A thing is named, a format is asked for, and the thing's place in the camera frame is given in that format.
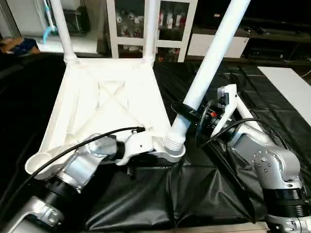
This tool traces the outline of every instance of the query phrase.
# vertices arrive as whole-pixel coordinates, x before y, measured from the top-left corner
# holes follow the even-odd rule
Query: wire
[[[298,221],[299,221],[299,225],[300,225],[300,233],[302,233],[302,226],[301,226],[301,222],[300,219],[297,217]]]
[[[206,146],[208,143],[214,141],[220,135],[224,134],[228,130],[232,129],[233,127],[239,126],[240,124],[247,122],[247,121],[257,121],[257,122],[260,122],[260,123],[264,124],[265,126],[267,126],[271,131],[273,131],[277,135],[277,137],[280,139],[284,148],[289,150],[289,147],[287,146],[286,142],[284,141],[282,136],[279,134],[279,132],[277,130],[275,130],[271,125],[269,125],[267,122],[265,122],[264,120],[257,119],[257,118],[245,118],[245,119],[238,120],[238,121],[234,122],[233,124],[229,125],[228,127],[224,128],[223,130],[219,131],[217,134],[215,134],[213,137],[211,137],[207,142],[199,145],[199,147]]]
[[[10,206],[9,204],[12,203],[12,201],[16,198],[16,196],[19,194],[19,192],[22,190],[22,188],[32,179],[34,178],[36,175],[38,175],[43,169],[45,169],[47,166],[51,165],[52,163],[54,163],[56,160],[60,159],[61,157],[63,157],[64,155],[68,154],[69,152],[78,149],[79,147],[82,147],[90,142],[96,141],[97,139],[100,139],[102,137],[106,137],[109,136],[113,133],[117,133],[117,132],[121,132],[121,131],[126,131],[126,130],[136,130],[138,133],[144,131],[145,129],[143,127],[128,127],[128,128],[122,128],[122,129],[118,129],[118,130],[113,130],[107,133],[103,133],[101,135],[98,135],[94,138],[88,139],[86,141],[83,141],[77,145],[74,145],[73,147],[70,147],[69,149],[63,151],[62,153],[60,153],[59,155],[55,156],[54,158],[52,158],[51,160],[49,160],[48,162],[46,162],[44,165],[42,165],[41,167],[39,167],[35,172],[33,172],[33,174],[31,174],[19,187],[18,189],[13,193],[13,195],[11,196],[11,198],[7,201],[8,205],[4,206],[4,208],[1,210],[3,213],[5,212],[5,210],[8,208],[8,206]]]
[[[306,75],[310,74],[311,70],[309,70],[308,73],[304,74],[303,76],[300,76],[301,78],[305,77]]]
[[[203,126],[203,122],[204,122],[205,115],[206,115],[208,109],[209,109],[216,101],[217,101],[216,99],[210,100],[210,101],[207,103],[207,105],[206,105],[206,107],[205,107],[205,109],[204,109],[204,111],[203,111],[203,114],[202,114],[201,117],[200,117],[200,120],[199,120],[199,123],[198,123],[198,127],[196,128],[196,132],[195,132],[195,146],[196,146],[196,147],[198,147],[198,145],[199,145],[199,144],[198,144],[198,135],[199,135],[199,132],[201,131],[201,128],[202,128],[202,126]]]

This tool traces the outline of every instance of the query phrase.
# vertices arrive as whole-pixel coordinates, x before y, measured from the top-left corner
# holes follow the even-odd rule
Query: black tarp
[[[9,184],[13,190],[27,177],[24,162],[39,148],[65,70],[61,56],[41,54],[30,58],[16,61],[14,65],[18,63],[22,68],[7,72],[0,80],[2,196],[4,192],[10,194]],[[170,105],[183,100],[199,65],[154,65],[171,122],[176,114]],[[204,101],[214,98],[219,86],[230,83],[237,84],[252,114],[275,127],[298,156],[309,190],[311,127],[255,66],[222,63]],[[187,134],[186,148],[186,155],[177,164],[142,155],[125,167],[100,167],[72,215],[67,216],[64,228],[98,232],[156,230],[263,219],[262,192],[250,165],[221,144],[196,148],[193,129]],[[245,190],[223,169],[217,153],[232,162]],[[133,177],[126,174],[129,169],[134,171]],[[29,184],[12,203],[7,218],[41,187],[41,182]],[[0,209],[3,203],[5,200],[0,199]]]

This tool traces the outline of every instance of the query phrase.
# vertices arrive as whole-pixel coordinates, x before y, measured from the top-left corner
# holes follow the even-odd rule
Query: cable connector
[[[145,127],[136,127],[136,129],[132,130],[132,133],[141,133],[146,131]]]

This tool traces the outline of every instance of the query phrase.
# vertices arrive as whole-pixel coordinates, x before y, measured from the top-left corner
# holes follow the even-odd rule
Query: silver robotic arm
[[[173,104],[172,108],[197,125],[203,117],[203,127],[212,126],[211,135],[215,137],[222,128],[233,125],[229,117],[236,108],[237,96],[232,92],[236,93],[232,86],[218,90],[218,107],[223,110],[222,114],[211,110],[206,116],[201,116],[180,103]],[[270,230],[273,233],[311,233],[309,200],[299,178],[298,158],[247,123],[239,124],[223,136],[228,148],[255,169],[267,207],[266,222]],[[47,195],[32,197],[4,233],[45,233],[60,226],[66,217],[68,203],[81,193],[100,164],[118,164],[123,160],[126,163],[131,156],[152,150],[152,145],[142,143],[144,138],[144,132],[136,133],[132,140],[123,143],[116,137],[106,136],[77,149],[63,167],[47,180]]]
[[[245,123],[236,129],[228,146],[255,169],[264,195],[268,212],[266,222],[270,230],[280,233],[311,232],[309,200],[299,179],[298,158]]]
[[[135,143],[139,143],[137,139],[141,137],[141,132],[132,133],[131,140],[125,143],[118,141],[115,136],[106,136],[78,148],[63,167],[46,181],[47,194],[40,198],[31,197],[3,233],[46,233],[59,227],[66,218],[65,213],[70,205],[100,164],[121,162],[150,150],[148,144]]]
[[[234,124],[230,117],[237,107],[236,98],[236,88],[228,85],[218,89],[217,103],[221,114],[210,109],[205,110],[208,113],[202,116],[180,103],[173,104],[172,108],[194,124],[210,128],[211,141],[222,128],[230,128]],[[277,146],[268,135],[253,126],[241,123],[226,132],[223,129],[225,133],[219,138],[226,141],[227,147],[256,171],[268,212],[266,223],[271,232],[311,233],[310,201],[299,178],[298,158],[290,150]]]

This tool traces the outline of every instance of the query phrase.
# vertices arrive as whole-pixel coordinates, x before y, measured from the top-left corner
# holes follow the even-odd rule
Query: white table
[[[311,86],[290,68],[258,68],[311,126]]]

